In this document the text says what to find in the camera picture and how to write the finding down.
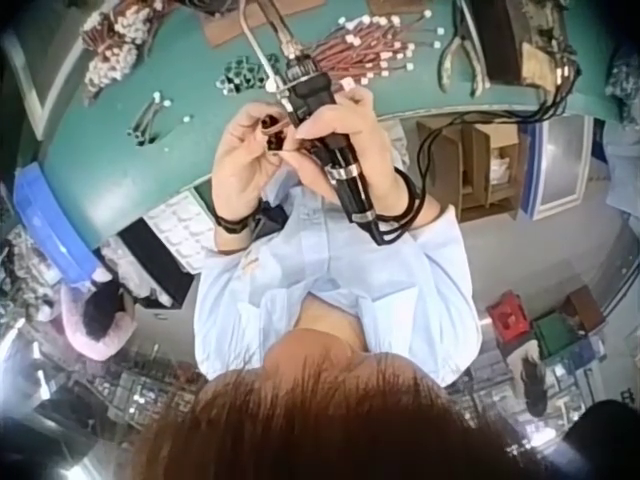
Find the hair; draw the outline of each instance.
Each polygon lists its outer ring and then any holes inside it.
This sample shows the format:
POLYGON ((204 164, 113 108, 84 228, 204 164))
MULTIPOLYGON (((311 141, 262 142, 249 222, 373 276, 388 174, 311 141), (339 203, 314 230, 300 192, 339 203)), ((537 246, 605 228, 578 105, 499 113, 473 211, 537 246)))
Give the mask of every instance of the hair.
POLYGON ((265 387, 246 372, 169 408, 143 432, 132 478, 543 478, 537 456, 487 419, 475 427, 441 390, 378 367, 355 383, 307 369, 265 387))
POLYGON ((545 388, 544 367, 530 360, 522 359, 522 382, 527 411, 532 417, 541 418, 547 413, 548 394, 545 388))
POLYGON ((116 313, 123 310, 120 284, 116 280, 99 284, 84 304, 82 324, 87 336, 96 342, 102 340, 111 329, 116 313))

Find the workbench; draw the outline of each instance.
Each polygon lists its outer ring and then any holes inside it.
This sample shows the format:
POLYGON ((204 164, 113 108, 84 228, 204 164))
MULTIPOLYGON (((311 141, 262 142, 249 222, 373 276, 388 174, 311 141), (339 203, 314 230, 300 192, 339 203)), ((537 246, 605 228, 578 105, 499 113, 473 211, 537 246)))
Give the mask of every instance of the workbench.
MULTIPOLYGON (((616 104, 604 93, 614 45, 589 3, 572 2, 567 14, 570 42, 583 69, 568 111, 614 119, 616 104)), ((434 0, 431 8, 429 26, 444 27, 446 34, 422 35, 445 46, 451 34, 451 2, 434 0)), ((311 42, 326 35, 339 17, 350 19, 367 12, 365 0, 327 0, 322 8, 291 17, 290 25, 303 42, 311 42)), ((256 32, 267 52, 277 52, 267 27, 256 32)), ((372 81, 380 117, 480 108, 533 109, 538 104, 535 90, 500 85, 471 99, 471 71, 462 52, 454 62, 451 91, 443 94, 437 83, 441 52, 418 47, 414 71, 372 81)), ((252 55, 243 37, 213 49, 205 41, 198 17, 180 8, 162 27, 150 58, 122 83, 109 87, 90 108, 83 106, 78 92, 45 152, 43 169, 63 211, 90 248, 206 176, 229 119, 249 101, 270 99, 256 90, 225 97, 216 88, 226 62, 238 55, 252 55), (159 131, 179 124, 185 115, 193 115, 193 121, 163 141, 136 148, 125 132, 155 90, 173 100, 173 106, 158 116, 159 131)), ((205 183, 198 190, 207 189, 205 183)))

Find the blue plastic bin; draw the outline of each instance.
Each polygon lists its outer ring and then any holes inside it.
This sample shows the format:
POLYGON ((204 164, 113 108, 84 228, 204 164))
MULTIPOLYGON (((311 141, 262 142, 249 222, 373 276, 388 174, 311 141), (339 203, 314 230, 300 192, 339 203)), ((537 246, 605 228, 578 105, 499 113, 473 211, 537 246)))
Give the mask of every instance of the blue plastic bin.
POLYGON ((32 163, 17 172, 13 202, 29 235, 67 284, 89 282, 98 259, 65 217, 40 165, 32 163))

